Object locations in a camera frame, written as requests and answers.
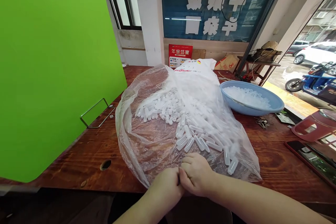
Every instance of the motorcycle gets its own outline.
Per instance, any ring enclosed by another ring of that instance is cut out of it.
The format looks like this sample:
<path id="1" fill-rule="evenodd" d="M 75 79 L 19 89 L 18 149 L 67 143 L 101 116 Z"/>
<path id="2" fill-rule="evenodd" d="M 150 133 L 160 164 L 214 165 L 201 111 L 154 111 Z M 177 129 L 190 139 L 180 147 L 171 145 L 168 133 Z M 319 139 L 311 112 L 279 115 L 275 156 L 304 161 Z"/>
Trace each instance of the motorcycle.
<path id="1" fill-rule="evenodd" d="M 333 62 L 322 62 L 310 69 L 302 79 L 295 78 L 286 82 L 285 89 L 289 92 L 302 90 L 329 104 L 336 104 L 336 78 L 323 76 L 329 69 L 336 67 Z"/>
<path id="2" fill-rule="evenodd" d="M 310 70 L 313 71 L 318 67 L 319 65 L 314 65 Z M 336 76 L 336 62 L 333 63 L 332 61 L 328 62 L 326 66 L 324 67 L 326 69 L 327 74 Z"/>

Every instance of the green backdrop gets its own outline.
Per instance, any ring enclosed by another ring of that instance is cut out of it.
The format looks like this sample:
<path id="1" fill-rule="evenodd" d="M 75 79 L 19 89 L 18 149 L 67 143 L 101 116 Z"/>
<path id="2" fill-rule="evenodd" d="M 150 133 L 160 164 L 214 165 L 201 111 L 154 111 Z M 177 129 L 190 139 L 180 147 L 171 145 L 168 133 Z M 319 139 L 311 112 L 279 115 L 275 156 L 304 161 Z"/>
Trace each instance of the green backdrop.
<path id="1" fill-rule="evenodd" d="M 0 6 L 0 177 L 29 182 L 86 129 L 80 115 L 127 84 L 106 0 Z"/>

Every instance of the street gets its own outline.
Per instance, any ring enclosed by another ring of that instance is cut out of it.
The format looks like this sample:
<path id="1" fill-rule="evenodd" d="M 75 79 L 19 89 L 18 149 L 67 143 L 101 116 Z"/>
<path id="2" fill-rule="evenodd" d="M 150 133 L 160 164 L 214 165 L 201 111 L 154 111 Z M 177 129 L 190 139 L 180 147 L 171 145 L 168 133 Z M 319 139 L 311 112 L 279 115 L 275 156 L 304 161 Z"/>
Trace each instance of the street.
<path id="1" fill-rule="evenodd" d="M 293 78 L 302 78 L 302 75 L 306 75 L 309 69 L 312 67 L 312 65 L 309 65 L 305 62 L 301 63 L 300 65 L 295 65 L 293 63 L 293 60 L 294 57 L 291 54 L 286 54 L 279 63 L 281 66 L 275 68 L 267 81 L 286 91 L 285 83 L 288 80 Z M 302 91 L 292 93 L 292 95 L 300 98 L 301 100 L 309 103 L 316 108 L 326 108 L 336 112 L 335 107 L 330 107 L 328 106 L 328 103 Z"/>

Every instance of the wooden table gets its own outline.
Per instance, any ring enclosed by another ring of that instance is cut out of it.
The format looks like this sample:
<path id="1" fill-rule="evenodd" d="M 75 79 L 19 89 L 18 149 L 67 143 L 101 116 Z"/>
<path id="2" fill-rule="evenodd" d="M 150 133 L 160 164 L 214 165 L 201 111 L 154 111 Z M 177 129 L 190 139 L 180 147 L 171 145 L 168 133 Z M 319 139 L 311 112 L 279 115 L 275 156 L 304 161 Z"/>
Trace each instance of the wooden table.
<path id="1" fill-rule="evenodd" d="M 130 85 L 146 66 L 127 66 L 125 75 Z M 220 71 L 234 79 L 229 71 Z M 120 96 L 113 102 L 117 106 Z M 234 112 L 242 123 L 259 158 L 260 174 L 257 184 L 283 193 L 301 202 L 336 203 L 336 193 L 285 146 L 285 141 L 298 140 L 290 129 L 269 114 L 271 126 L 264 130 L 252 116 Z M 34 181 L 24 184 L 34 187 L 84 189 L 111 192 L 145 192 L 143 185 L 132 175 L 123 161 L 118 147 L 115 118 L 108 119 L 98 129 L 86 130 L 80 139 L 62 154 Z M 101 170 L 106 160 L 111 166 Z M 0 184 L 23 184 L 0 179 Z"/>
<path id="2" fill-rule="evenodd" d="M 241 60 L 243 59 L 243 56 L 238 56 L 238 63 L 236 65 L 239 66 Z M 261 67 L 263 66 L 269 66 L 269 68 L 267 69 L 266 73 L 264 74 L 264 76 L 262 76 L 261 74 L 258 73 L 258 71 L 260 70 Z M 241 71 L 239 73 L 237 73 L 238 75 L 240 75 L 243 71 L 243 69 L 246 66 L 246 76 L 247 77 L 252 77 L 253 81 L 256 80 L 257 77 L 259 77 L 261 79 L 261 81 L 259 82 L 259 86 L 262 86 L 265 79 L 268 77 L 268 74 L 270 73 L 270 71 L 273 69 L 273 67 L 280 67 L 281 65 L 277 64 L 277 63 L 273 63 L 273 62 L 263 62 L 263 61 L 245 61 L 245 64 L 243 66 L 243 68 L 241 69 Z"/>

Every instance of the white car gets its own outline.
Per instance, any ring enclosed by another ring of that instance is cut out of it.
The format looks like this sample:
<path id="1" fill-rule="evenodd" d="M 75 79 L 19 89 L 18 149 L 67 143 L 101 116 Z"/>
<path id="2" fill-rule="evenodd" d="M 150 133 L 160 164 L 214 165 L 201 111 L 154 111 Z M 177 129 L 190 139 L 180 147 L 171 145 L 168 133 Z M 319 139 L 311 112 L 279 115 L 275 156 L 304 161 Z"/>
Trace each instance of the white car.
<path id="1" fill-rule="evenodd" d="M 321 62 L 336 62 L 336 42 L 319 42 L 303 48 L 293 61 L 298 65 L 302 62 L 320 64 Z"/>

